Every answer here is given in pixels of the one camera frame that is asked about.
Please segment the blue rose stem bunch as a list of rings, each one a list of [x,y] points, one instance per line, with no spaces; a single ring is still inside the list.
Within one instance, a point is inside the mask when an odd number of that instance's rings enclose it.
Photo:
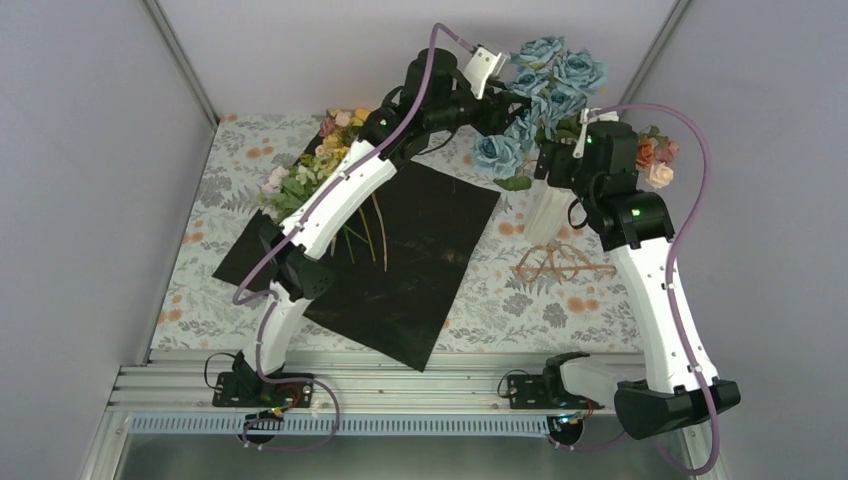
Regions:
[[[515,76],[506,91],[529,106],[507,122],[504,132],[479,137],[470,158],[498,187],[521,191],[531,186],[529,164],[544,144],[576,142],[580,112],[605,90],[608,65],[587,49],[569,48],[566,39],[557,36],[523,44],[510,61]]]

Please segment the pink orange rose stem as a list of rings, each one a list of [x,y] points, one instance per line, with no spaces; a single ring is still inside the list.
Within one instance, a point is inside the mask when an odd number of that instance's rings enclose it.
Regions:
[[[673,181],[675,173],[671,165],[679,150],[679,144],[656,125],[639,132],[636,166],[648,185],[662,189]]]

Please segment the tan raffia ribbon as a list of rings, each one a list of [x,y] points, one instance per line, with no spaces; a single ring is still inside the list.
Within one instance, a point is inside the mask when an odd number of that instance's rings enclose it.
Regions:
[[[559,283],[570,282],[584,272],[610,278],[617,274],[614,265],[596,262],[570,244],[533,246],[510,270],[524,283],[533,283],[543,274],[553,275]]]

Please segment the black wrapping paper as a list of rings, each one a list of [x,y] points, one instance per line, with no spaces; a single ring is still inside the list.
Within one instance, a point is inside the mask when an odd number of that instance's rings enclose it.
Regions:
[[[375,196],[323,258],[335,280],[304,317],[422,371],[500,195],[411,163]]]

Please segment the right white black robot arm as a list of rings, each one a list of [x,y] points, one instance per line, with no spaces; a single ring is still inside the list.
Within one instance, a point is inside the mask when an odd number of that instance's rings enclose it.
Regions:
[[[643,440],[701,424],[741,401],[700,342],[672,258],[678,240],[664,200],[637,186],[639,138],[620,121],[586,125],[572,143],[546,141],[535,176],[576,197],[622,277],[643,342],[645,377],[627,380],[586,353],[547,360],[541,391],[555,407],[577,397],[611,407]]]

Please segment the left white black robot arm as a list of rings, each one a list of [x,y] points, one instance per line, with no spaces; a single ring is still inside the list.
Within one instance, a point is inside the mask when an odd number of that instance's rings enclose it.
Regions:
[[[528,109],[529,101],[510,93],[499,78],[509,60],[507,53],[478,45],[460,68],[444,49],[422,50],[328,178],[271,227],[266,253],[233,298],[235,304],[266,300],[255,339],[232,364],[241,397],[263,405],[276,396],[296,324],[334,279],[322,258],[354,211],[420,154],[432,134],[463,126],[502,134]]]

